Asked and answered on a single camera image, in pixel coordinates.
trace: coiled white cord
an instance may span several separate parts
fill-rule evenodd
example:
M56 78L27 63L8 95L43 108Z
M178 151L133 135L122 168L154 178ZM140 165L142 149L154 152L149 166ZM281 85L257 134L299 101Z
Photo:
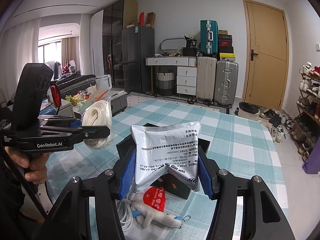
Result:
M132 202L129 200L128 195L125 196L123 200L117 203L118 213L121 208L124 209L124 215L122 217L119 217L122 231L127 231L131 227L133 222L132 211L130 208L131 203Z
M84 143L92 148L101 149L113 141L112 112L108 101L100 100L93 103L84 113L82 125L106 125L110 128L110 135L101 139L86 139Z

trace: laundry basket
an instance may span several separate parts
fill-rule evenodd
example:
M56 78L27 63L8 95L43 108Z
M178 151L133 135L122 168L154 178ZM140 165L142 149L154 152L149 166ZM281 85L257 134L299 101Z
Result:
M176 74L169 70L168 73L158 73L158 94L172 96L175 94Z

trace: teal suitcase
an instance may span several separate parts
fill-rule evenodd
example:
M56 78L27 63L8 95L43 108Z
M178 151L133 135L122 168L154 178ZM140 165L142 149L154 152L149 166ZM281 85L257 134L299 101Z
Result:
M212 20L200 21L201 51L212 55L218 53L218 23Z

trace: white drawer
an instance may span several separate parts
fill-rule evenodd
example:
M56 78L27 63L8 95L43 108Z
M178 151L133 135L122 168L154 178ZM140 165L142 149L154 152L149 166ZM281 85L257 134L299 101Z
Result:
M197 77L196 67L177 67L177 69L178 76Z
M177 85L178 94L196 95L196 87Z
M148 66L167 65L167 58L166 57L146 58L146 65Z
M196 87L197 86L197 78L196 77L177 76L177 85Z
M195 66L196 65L196 58L190 57L189 58L189 66Z
M167 65L188 66L189 58L187 57L168 57Z

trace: blue and white plaid tablecloth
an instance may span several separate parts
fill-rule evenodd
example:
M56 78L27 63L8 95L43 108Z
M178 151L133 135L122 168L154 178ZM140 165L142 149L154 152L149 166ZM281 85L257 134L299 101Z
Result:
M288 200L278 154L268 130L260 123L241 117L222 114L203 108L148 100L112 119L115 139L105 149L93 151L84 143L75 145L74 150L57 152L47 163L47 190L55 201L62 189L73 176L82 179L95 177L112 168L119 159L116 144L130 134L130 126L152 123L158 126L201 122L200 138L211 141L207 157L214 159L220 168L235 176L250 179L261 176L277 199L284 214L288 216ZM190 215L182 229L172 229L167 239L205 239L215 209L215 201L210 201L200 192L191 192L187 200L166 193L165 210L182 217ZM240 238L242 224L242 200L238 198L234 239ZM94 208L90 211L92 239L96 240Z

